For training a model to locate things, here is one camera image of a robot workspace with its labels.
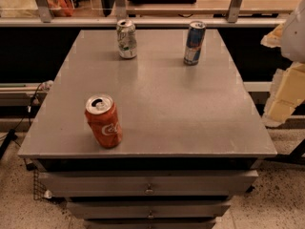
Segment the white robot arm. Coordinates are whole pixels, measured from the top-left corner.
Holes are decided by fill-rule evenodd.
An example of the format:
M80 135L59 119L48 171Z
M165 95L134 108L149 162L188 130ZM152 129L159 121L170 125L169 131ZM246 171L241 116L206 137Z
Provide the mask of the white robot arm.
M294 62L305 62L305 0L302 0L284 23L281 54Z

